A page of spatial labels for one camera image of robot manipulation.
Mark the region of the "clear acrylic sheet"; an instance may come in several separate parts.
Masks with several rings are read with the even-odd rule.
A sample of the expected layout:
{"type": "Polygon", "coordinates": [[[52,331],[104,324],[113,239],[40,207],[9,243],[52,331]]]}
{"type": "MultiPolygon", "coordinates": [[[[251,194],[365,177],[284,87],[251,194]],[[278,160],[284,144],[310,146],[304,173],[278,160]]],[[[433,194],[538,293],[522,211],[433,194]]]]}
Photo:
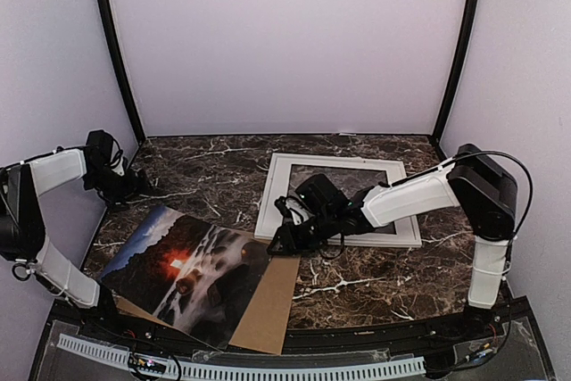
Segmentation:
{"type": "MultiPolygon", "coordinates": [[[[349,198],[350,205],[340,216],[353,215],[360,220],[362,217],[357,213],[358,206],[365,192],[373,186],[388,183],[387,172],[384,170],[350,169],[333,166],[318,166],[294,164],[290,169],[288,179],[288,193],[292,195],[297,188],[307,178],[316,174],[325,174],[333,184],[341,189],[349,198]]],[[[373,229],[367,223],[361,223],[361,234],[370,233],[373,229]]]]}

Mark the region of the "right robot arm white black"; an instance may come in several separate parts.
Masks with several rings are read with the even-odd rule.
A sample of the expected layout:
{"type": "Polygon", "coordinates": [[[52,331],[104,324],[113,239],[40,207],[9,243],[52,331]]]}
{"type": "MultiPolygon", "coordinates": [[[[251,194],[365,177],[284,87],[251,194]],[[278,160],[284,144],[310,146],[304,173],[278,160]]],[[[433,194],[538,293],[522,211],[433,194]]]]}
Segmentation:
{"type": "Polygon", "coordinates": [[[330,238],[364,235],[397,220],[460,207],[476,238],[468,306],[455,331],[473,340],[490,324],[501,282],[511,267],[512,245],[525,215],[517,214],[516,179],[495,160],[516,157],[472,144],[434,167],[391,184],[377,184],[347,197],[324,174],[302,182],[294,196],[274,202],[282,216],[269,245],[271,256],[320,252],[330,238]]]}

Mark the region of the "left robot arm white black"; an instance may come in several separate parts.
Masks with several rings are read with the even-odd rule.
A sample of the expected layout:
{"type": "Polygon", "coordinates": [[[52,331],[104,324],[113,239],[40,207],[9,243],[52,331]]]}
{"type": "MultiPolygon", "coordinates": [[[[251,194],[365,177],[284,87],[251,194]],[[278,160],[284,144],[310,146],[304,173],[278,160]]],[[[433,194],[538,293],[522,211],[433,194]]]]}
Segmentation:
{"type": "Polygon", "coordinates": [[[94,190],[111,211],[128,208],[129,199],[153,190],[146,173],[129,167],[117,140],[99,129],[84,145],[57,147],[49,153],[1,169],[1,256],[20,281],[34,276],[56,297],[80,309],[97,309],[90,325],[107,342],[126,334],[125,320],[110,308],[112,293],[84,274],[52,243],[39,197],[74,180],[94,190]]]}

